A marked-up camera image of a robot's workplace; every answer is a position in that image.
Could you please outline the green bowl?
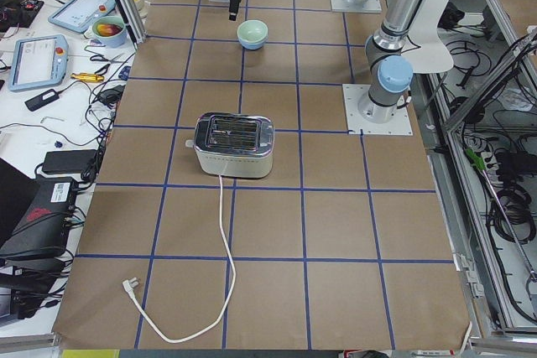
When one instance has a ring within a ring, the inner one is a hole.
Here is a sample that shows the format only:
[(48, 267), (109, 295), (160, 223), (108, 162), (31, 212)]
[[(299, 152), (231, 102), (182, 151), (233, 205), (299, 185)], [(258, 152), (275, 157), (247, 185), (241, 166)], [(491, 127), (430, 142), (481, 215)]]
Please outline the green bowl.
[(250, 41), (269, 36), (269, 28), (263, 21), (252, 19), (242, 22), (237, 27), (237, 38), (244, 37)]

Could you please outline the blue bowl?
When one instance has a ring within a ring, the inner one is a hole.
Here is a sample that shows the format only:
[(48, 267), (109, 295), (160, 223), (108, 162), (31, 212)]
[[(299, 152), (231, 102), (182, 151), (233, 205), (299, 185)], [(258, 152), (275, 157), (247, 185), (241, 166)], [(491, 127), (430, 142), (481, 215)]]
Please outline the blue bowl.
[(267, 41), (267, 36), (264, 36), (261, 39), (255, 39), (252, 41), (244, 37), (238, 37), (238, 41), (244, 49), (257, 50), (257, 49), (261, 49), (265, 45)]

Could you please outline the bowl with lemon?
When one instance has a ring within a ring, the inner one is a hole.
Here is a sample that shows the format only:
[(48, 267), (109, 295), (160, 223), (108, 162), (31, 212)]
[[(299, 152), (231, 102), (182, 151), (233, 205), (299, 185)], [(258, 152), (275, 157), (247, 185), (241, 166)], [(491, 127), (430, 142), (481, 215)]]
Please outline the bowl with lemon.
[(149, 13), (149, 0), (133, 0), (140, 18), (147, 18)]

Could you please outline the bowl with fruit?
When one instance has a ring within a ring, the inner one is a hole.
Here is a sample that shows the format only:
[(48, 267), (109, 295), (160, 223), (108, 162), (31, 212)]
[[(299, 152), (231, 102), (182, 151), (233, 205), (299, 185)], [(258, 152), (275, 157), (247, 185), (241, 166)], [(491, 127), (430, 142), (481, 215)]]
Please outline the bowl with fruit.
[(94, 38), (110, 48), (122, 46), (127, 39), (127, 30), (123, 19), (119, 16), (99, 18), (92, 26)]

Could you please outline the cream silver toaster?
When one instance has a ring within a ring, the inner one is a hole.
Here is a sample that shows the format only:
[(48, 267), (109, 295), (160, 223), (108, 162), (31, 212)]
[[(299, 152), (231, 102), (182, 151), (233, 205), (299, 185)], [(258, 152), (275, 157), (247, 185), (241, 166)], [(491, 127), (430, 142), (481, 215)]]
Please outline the cream silver toaster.
[(207, 112), (185, 146), (195, 150), (208, 174), (261, 179), (273, 167), (274, 138), (274, 124), (267, 117)]

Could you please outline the black scissors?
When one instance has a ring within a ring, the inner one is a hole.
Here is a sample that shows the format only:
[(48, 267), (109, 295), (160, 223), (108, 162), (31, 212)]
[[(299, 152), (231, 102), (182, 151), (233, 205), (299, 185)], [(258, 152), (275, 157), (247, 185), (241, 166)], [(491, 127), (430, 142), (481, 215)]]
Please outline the black scissors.
[(110, 63), (110, 64), (114, 64), (114, 63), (120, 63), (120, 58), (123, 56), (123, 53), (121, 54), (117, 54), (115, 56), (106, 56), (104, 54), (92, 54), (89, 58), (90, 61), (93, 61), (93, 62), (102, 62), (102, 63)]

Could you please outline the far teach pendant tablet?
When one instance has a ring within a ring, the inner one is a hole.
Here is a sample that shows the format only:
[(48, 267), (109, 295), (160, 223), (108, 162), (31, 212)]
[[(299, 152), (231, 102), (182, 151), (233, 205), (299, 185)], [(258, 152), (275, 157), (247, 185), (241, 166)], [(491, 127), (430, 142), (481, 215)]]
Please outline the far teach pendant tablet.
[(48, 17), (64, 29), (82, 34), (116, 6), (115, 0), (70, 0)]

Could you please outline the teach pendant tablet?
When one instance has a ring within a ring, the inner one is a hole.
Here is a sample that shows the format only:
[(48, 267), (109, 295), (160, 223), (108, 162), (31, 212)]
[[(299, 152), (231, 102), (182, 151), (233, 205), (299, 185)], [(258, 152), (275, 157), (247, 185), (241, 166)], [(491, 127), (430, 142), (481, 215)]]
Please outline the teach pendant tablet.
[(115, 0), (70, 0), (48, 17), (64, 29), (82, 34), (116, 6)]
[(58, 85), (65, 78), (68, 50), (67, 40), (61, 34), (18, 40), (8, 89), (19, 92)]

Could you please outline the gold cylinder tool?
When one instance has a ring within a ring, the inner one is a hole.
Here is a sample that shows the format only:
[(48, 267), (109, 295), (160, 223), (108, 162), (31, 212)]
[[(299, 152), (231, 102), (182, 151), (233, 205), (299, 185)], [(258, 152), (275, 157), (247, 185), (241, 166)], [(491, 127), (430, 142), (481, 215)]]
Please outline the gold cylinder tool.
[(105, 80), (105, 77), (103, 75), (89, 73), (71, 74), (70, 78), (73, 80), (80, 80), (86, 83), (100, 83)]

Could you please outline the near teach pendant tablet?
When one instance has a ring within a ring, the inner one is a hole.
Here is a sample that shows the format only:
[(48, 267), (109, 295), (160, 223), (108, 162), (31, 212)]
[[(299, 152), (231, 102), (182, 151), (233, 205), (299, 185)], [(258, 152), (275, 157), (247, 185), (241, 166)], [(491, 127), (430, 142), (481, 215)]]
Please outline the near teach pendant tablet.
[(61, 34), (18, 40), (8, 89), (19, 92), (58, 85), (65, 78), (68, 50), (67, 40)]

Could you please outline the black power adapter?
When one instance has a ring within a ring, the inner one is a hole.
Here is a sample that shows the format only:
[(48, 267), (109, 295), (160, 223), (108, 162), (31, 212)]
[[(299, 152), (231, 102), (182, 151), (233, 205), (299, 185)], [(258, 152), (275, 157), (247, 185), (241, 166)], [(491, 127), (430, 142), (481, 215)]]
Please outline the black power adapter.
[(45, 174), (81, 174), (95, 161), (95, 149), (47, 152), (41, 167)]

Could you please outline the black computer box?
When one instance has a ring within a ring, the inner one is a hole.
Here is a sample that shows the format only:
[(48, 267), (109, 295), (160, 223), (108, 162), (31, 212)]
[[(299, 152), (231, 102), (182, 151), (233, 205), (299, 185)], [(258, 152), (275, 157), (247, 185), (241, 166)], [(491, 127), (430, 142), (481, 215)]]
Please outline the black computer box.
[(31, 179), (2, 160), (1, 258), (16, 262), (63, 255), (66, 220), (75, 202), (73, 178)]

